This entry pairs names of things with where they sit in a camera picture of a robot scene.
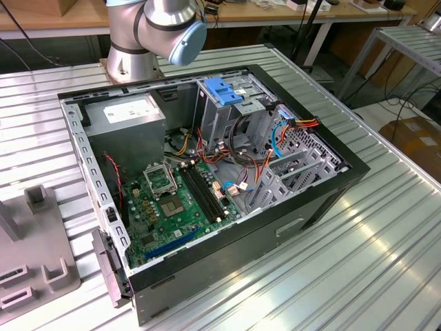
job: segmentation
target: aluminum table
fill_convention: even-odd
[[[376,28],[372,31],[371,36],[367,39],[366,44],[346,74],[342,82],[342,87],[338,92],[339,99],[342,99],[345,95],[345,92],[351,85],[353,78],[369,55],[372,47],[374,47],[379,40],[384,41],[386,47],[382,51],[382,55],[380,55],[377,61],[372,65],[370,71],[367,73],[367,77],[378,69],[392,48],[414,60],[421,66],[421,70],[417,74],[416,79],[414,79],[412,86],[416,85],[426,70],[431,71],[437,76],[441,76],[440,35],[429,32],[420,26]]]
[[[201,53],[167,75],[261,65],[371,168],[314,227],[142,328],[114,309],[92,249],[99,226],[56,93],[109,85],[99,64],[0,76],[0,199],[55,189],[81,287],[6,330],[435,330],[441,322],[440,184],[275,49]]]

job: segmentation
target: power cable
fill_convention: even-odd
[[[0,38],[0,43],[2,43],[7,49],[11,51],[13,55],[15,55],[19,60],[22,62],[22,64],[28,69],[28,71],[31,71],[30,66],[26,63],[26,61],[23,59],[23,57],[20,56],[19,53],[16,52],[14,48],[11,47],[6,41],[4,41],[2,38]]]
[[[8,7],[6,7],[5,3],[3,2],[3,0],[0,0],[0,4],[3,6],[3,8],[5,8],[6,14],[9,16],[9,18],[14,22],[15,26],[18,27],[18,29],[21,31],[21,33],[23,34],[23,36],[25,37],[26,41],[29,43],[29,46],[44,60],[46,60],[47,62],[51,63],[52,65],[56,66],[56,67],[63,67],[63,65],[59,64],[59,63],[55,63],[53,62],[51,59],[49,59],[48,57],[46,57],[45,55],[41,54],[34,46],[34,44],[32,43],[32,41],[30,40],[28,34],[25,32],[25,30],[23,30],[23,28],[20,26],[19,22],[15,19],[14,15],[12,15],[11,11],[9,11]]]

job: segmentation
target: cardboard box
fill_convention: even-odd
[[[356,5],[366,9],[379,8],[381,3],[378,0],[352,0]]]
[[[391,140],[396,122],[383,126],[380,134]],[[422,117],[398,121],[393,144],[441,183],[441,133]]]
[[[3,0],[6,7],[38,12],[52,16],[63,16],[77,0]]]

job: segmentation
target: metal shelf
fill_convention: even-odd
[[[351,69],[342,82],[342,87],[338,92],[338,98],[342,99],[345,92],[351,85],[351,82],[362,63],[369,55],[372,47],[381,40],[387,45],[386,53],[390,49],[395,49],[406,57],[414,60],[418,65],[431,71],[437,76],[441,76],[441,36],[429,32],[420,26],[405,26],[393,28],[376,28],[367,39],[366,44],[354,61]]]

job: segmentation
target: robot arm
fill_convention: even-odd
[[[156,54],[186,66],[201,51],[207,28],[194,0],[107,0],[110,48],[107,71],[121,83],[158,76]]]

